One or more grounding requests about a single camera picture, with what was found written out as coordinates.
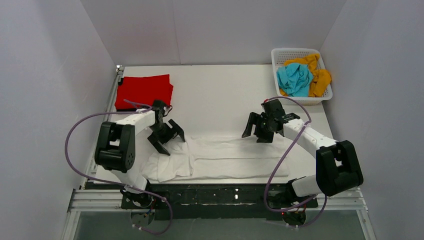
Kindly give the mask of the white t shirt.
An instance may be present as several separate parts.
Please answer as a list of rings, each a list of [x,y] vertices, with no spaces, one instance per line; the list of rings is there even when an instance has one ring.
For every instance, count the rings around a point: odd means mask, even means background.
[[[159,183],[268,177],[287,149],[282,138],[259,143],[253,137],[229,136],[189,136],[165,147],[169,155],[154,152],[142,164],[143,177]]]

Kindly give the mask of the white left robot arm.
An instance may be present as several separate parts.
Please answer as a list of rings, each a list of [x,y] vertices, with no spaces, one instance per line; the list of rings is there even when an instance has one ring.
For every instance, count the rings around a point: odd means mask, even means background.
[[[148,142],[162,155],[170,156],[165,144],[180,137],[184,142],[184,130],[173,120],[164,122],[167,114],[164,101],[155,99],[151,106],[141,104],[135,113],[118,120],[101,124],[94,160],[97,165],[112,172],[132,194],[141,194],[149,181],[142,176],[140,163],[136,160],[136,136],[146,129],[152,133]]]

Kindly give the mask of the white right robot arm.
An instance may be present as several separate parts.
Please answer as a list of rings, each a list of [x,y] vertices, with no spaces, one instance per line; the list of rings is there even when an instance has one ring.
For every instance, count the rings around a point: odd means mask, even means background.
[[[277,97],[261,103],[263,112],[249,114],[242,137],[255,135],[258,143],[272,143],[275,134],[292,140],[283,154],[294,145],[301,146],[315,159],[315,174],[290,180],[288,195],[300,198],[325,194],[334,196],[363,184],[364,177],[353,143],[337,141],[310,127],[312,119],[303,121],[295,113],[285,112]]]

